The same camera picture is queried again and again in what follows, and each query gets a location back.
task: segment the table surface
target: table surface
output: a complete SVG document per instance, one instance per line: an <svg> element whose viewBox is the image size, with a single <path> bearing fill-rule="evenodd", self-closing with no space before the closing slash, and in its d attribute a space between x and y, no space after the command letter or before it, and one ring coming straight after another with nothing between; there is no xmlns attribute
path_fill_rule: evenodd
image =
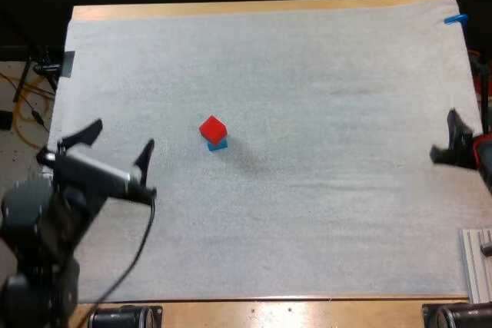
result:
<svg viewBox="0 0 492 328"><path fill-rule="evenodd" d="M97 21L161 16L276 12L307 9L373 8L425 0L287 0L146 5L84 5L74 7L73 20ZM162 305L166 327L190 326L399 326L422 327L423 303L456 303L466 296L282 297L237 301L183 301ZM80 305L75 326L89 305Z"/></svg>

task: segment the blue clip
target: blue clip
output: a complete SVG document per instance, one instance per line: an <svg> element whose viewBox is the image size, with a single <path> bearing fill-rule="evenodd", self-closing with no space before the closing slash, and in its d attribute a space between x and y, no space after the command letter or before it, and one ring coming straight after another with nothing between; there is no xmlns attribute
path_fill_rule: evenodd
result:
<svg viewBox="0 0 492 328"><path fill-rule="evenodd" d="M467 22L468 22L468 15L465 15L464 13L462 15L454 15L452 17L448 17L444 19L444 23L446 25L450 25L451 23L456 23L460 22L461 27L465 28L467 27Z"/></svg>
<svg viewBox="0 0 492 328"><path fill-rule="evenodd" d="M207 141L208 150L216 151L219 149L225 149L228 146L228 139L224 138L217 145L213 145L210 141Z"/></svg>

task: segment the wooden table edge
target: wooden table edge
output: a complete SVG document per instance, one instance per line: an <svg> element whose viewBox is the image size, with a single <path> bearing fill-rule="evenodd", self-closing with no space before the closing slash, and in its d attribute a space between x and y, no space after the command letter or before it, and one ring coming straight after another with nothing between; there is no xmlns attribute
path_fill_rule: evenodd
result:
<svg viewBox="0 0 492 328"><path fill-rule="evenodd" d="M72 20L108 20L310 9L374 8L427 0L275 0L262 2L161 3L129 5L77 5Z"/></svg>

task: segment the floor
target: floor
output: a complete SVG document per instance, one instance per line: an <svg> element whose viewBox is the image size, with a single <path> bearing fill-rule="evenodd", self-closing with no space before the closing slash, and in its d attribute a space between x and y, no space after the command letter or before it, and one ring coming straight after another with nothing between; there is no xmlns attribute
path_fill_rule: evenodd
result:
<svg viewBox="0 0 492 328"><path fill-rule="evenodd" d="M0 72L9 77L14 84L18 83L24 68L24 62L19 61L0 61ZM51 91L48 82L30 71L27 82L38 84L38 88ZM32 107L38 111L45 126L51 126L53 96L41 92L45 98L37 94L25 92L24 95ZM0 76L0 111L14 111L15 103L12 102L15 90L13 86ZM14 125L10 131L0 131L0 197L16 181L34 176L39 173L35 155L38 147L42 147L48 141L48 132L38 123L33 121L31 108L25 101L19 102L19 114L17 115L18 132Z"/></svg>

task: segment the black cable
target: black cable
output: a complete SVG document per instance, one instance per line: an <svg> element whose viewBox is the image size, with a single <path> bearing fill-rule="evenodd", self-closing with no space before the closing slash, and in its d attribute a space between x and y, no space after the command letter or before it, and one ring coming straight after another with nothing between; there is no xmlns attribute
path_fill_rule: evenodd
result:
<svg viewBox="0 0 492 328"><path fill-rule="evenodd" d="M98 309L98 306L103 303L109 295L113 293L114 290L123 282L123 280L130 274L131 270L133 270L135 264L140 259L141 253L144 250L145 243L147 242L148 234L151 231L152 223L154 223L154 215L155 215L155 199L152 199L151 202L151 215L148 218L147 227L145 228L144 236L141 239L140 246L138 247L137 253L135 254L133 261L126 268L123 274L112 284L111 287L108 288L106 292L102 294L101 297L91 306L91 309L85 313L84 317L80 322L78 322L77 328L82 328L85 325L85 322L89 319L89 317Z"/></svg>
<svg viewBox="0 0 492 328"><path fill-rule="evenodd" d="M7 80L11 85L12 87L17 90L17 86L15 86L14 82L12 82L12 80L10 78L8 78L7 76L5 76L3 73L0 72L0 76L2 76L2 78L4 78L5 80ZM46 130L46 132L49 132L49 129L45 126L45 121L43 121L43 118L42 116L34 109L34 107L31 105L31 103L29 103L28 99L24 98L24 96L22 96L22 94L19 95L21 98L24 99L25 103L31 108L31 114L32 114L32 117L35 119L35 121L40 124L41 126L43 126L43 128Z"/></svg>

